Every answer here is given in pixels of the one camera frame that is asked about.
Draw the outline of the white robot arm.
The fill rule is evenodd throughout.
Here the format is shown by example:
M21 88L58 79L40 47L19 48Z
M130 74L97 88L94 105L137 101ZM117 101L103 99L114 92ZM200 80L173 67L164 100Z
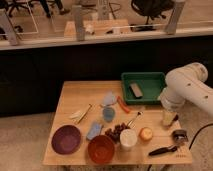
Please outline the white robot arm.
M186 100L213 116L213 88L205 84L207 78L208 70L198 62L173 69L166 74L166 87L158 96L164 107L164 126L172 125Z

